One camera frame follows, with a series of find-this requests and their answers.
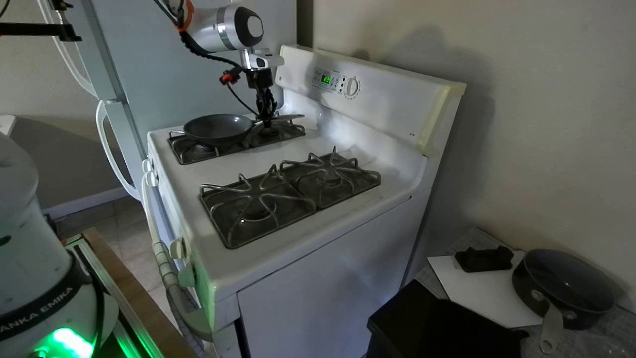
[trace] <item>oven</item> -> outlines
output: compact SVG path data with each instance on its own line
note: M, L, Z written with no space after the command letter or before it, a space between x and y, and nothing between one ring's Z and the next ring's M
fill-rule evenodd
M223 355L362 355L466 85L285 45L275 128L148 132L144 206L176 313Z

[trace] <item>floor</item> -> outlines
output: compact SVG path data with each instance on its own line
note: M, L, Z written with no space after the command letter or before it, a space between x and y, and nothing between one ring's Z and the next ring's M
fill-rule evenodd
M96 226L120 260L136 274L140 284L152 294L166 315L178 325L170 307L166 288L158 270L144 208L134 198L120 198L70 216L56 218L60 236L78 234Z

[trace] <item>pan handle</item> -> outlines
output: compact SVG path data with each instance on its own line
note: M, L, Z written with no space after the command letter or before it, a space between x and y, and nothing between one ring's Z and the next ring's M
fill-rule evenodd
M557 341L563 335L563 311L551 300L547 302L549 302L549 311L545 311L543 315L539 349L545 355L551 355L555 351Z
M273 121L291 121L291 119L297 119L297 117L305 117L305 115L303 113L287 113L287 115L273 117Z

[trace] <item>black object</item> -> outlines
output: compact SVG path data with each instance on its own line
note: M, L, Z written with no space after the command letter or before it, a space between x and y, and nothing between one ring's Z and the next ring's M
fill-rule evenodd
M13 0L5 0L5 5L0 7L0 17L7 13L11 3L13 3Z
M255 121L249 117L217 113L191 119L183 128L189 138L223 148L239 142L253 128L253 124Z
M255 17L261 21L261 15L257 11L243 7L243 5L237 7L235 31L245 47L255 47L263 39L263 33L253 35L253 31L251 31L251 21Z
M456 252L456 260L466 272L509 270L513 268L513 250L505 246Z
M410 282L368 319L368 358L515 358L525 331L507 329Z
M223 61L223 63L229 63L233 67L241 67L243 71L249 71L247 67L243 67L239 61L233 61L229 57L221 57L221 55L213 55L209 53L205 47L201 47L191 33L187 31L180 31L181 35L181 41L185 43L187 49L191 49L195 55L201 55L201 57L207 57L207 59L213 59L213 61Z
M58 11L66 11L66 9L74 7L74 5L68 3L66 0L52 0L52 5L54 5Z
M553 302L563 309L565 325L573 329L593 325L621 294L619 284L585 260L547 248L525 254L513 272L513 286L519 298L541 315Z
M58 35L60 41L82 41L70 23L0 23L0 35Z
M275 111L279 107L271 91L271 85L275 83L273 71L255 69L255 71L249 71L247 79L249 79L249 85L257 89L259 119L263 119L265 126L271 126Z
M0 236L0 246L9 244L13 240L13 234Z
M257 113L249 103L245 103L245 101L237 95L237 91L233 89L231 83L227 83L225 87L233 93L233 97L235 97L245 109L249 109L253 115L259 117L259 113Z

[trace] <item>stove burner grate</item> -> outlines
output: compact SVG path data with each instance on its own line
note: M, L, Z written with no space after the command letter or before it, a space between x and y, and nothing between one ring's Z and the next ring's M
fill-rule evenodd
M317 210L335 206L380 184L380 172L358 166L337 148L309 154L309 160L283 160L269 172L233 184L205 184L201 202L227 248L239 248Z
M241 174L229 186L205 184L201 202L227 248L243 246L317 210L313 200L285 180L277 164L255 178Z
M213 144L205 144L199 142L191 136L187 136L185 132L172 132L168 136L168 142L172 146L172 150L176 152L178 160L181 164L189 164L189 162L197 162L197 160L207 160L207 158L215 158L221 154L231 154L231 152L239 152L251 146L261 146L261 144L269 144L269 142L277 142L277 140L289 140L295 136L303 136L305 134L305 126L297 124L293 119L275 119L271 121L271 124L265 124L263 121L259 121L247 134L243 140L237 140L235 144L229 146L213 146Z

